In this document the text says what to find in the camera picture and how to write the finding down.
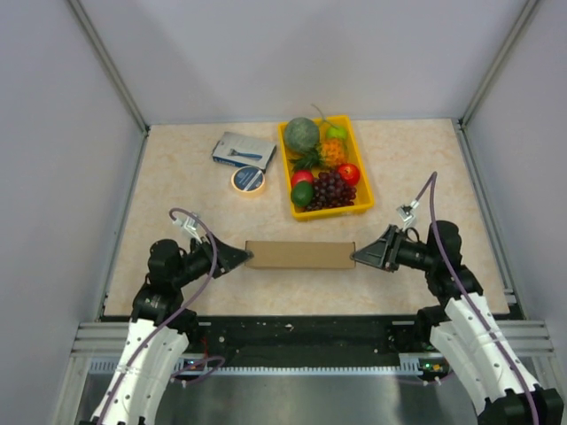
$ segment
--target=gray wall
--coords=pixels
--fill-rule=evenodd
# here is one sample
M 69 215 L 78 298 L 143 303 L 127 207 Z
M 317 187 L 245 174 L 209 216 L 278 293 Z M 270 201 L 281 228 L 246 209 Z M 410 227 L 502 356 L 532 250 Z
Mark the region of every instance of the gray wall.
M 151 123 L 460 117 L 524 0 L 83 0 Z
M 0 2 L 0 422 L 50 422 L 141 137 L 65 2 Z
M 479 114 L 471 143 L 528 313 L 567 372 L 567 3 L 546 0 Z

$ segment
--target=yellow tray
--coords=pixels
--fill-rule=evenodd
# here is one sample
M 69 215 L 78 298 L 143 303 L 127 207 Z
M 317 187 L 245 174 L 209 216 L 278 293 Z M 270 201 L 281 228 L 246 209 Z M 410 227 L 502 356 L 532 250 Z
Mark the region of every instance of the yellow tray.
M 348 137 L 346 139 L 346 148 L 348 149 L 348 162 L 355 164 L 361 171 L 361 180 L 356 185 L 356 199 L 354 200 L 354 205 L 350 206 L 340 206 L 338 208 L 329 208 L 319 211 L 306 212 L 304 208 L 299 208 L 295 206 L 290 200 L 291 215 L 295 220 L 315 220 L 315 219 L 325 219 L 328 217 L 337 217 L 339 215 L 347 214 L 361 214 L 365 213 L 366 210 L 372 208 L 374 205 L 374 195 L 372 195 L 372 189 L 369 185 L 369 179 L 364 170 L 364 165 L 362 164 L 361 153 L 358 150 L 358 145 L 356 143 L 356 138 L 354 137 L 353 126 L 351 121 L 346 115 L 336 115 L 334 117 L 327 117 L 327 120 L 332 122 L 337 126 L 343 126 L 348 131 Z M 321 124 L 321 119 L 314 119 L 315 124 Z M 291 196 L 291 177 L 293 176 L 293 164 L 291 163 L 292 158 L 296 158 L 297 154 L 290 151 L 284 142 L 284 131 L 287 122 L 280 122 L 277 126 L 278 134 L 280 137 L 280 147 L 282 149 L 282 161 L 283 169 L 285 171 L 285 182 L 287 183 L 288 199 Z M 330 125 L 326 122 L 322 123 L 319 127 L 320 137 L 323 139 L 327 129 Z M 318 168 L 314 168 L 313 175 L 316 177 L 321 171 Z

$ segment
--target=bunch of purple grapes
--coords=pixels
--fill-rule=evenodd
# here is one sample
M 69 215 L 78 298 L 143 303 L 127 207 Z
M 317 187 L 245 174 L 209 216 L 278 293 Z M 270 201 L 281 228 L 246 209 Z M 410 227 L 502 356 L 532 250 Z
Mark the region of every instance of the bunch of purple grapes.
M 356 199 L 356 188 L 346 184 L 337 171 L 320 172 L 313 180 L 313 189 L 315 193 L 306 211 L 354 205 Z

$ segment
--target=fruit stem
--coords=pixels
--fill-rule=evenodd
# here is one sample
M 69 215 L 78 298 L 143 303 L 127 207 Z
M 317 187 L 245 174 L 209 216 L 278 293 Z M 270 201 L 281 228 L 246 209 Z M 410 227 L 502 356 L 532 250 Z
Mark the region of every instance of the fruit stem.
M 330 122 L 329 120 L 327 120 L 327 119 L 325 118 L 325 115 L 322 113 L 321 109 L 319 109 L 319 107 L 318 107 L 316 104 L 311 104 L 311 106 L 313 106 L 313 107 L 314 107 L 317 111 L 319 111 L 319 113 L 321 114 L 321 120 L 322 120 L 322 121 L 321 121 L 321 124 L 322 124 L 323 122 L 326 122 L 326 123 L 329 124 L 331 127 L 338 128 L 335 124 L 333 124 L 332 122 Z

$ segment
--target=cardboard box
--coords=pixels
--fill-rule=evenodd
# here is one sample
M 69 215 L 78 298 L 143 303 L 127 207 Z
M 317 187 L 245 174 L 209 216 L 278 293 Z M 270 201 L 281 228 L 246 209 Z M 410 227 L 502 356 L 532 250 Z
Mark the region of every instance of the cardboard box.
M 229 166 L 256 166 L 264 173 L 276 153 L 276 144 L 248 135 L 226 132 L 214 146 L 213 161 Z
M 356 251 L 354 242 L 266 242 L 246 241 L 254 257 L 247 267 L 264 269 L 336 269 L 354 268 L 350 259 Z

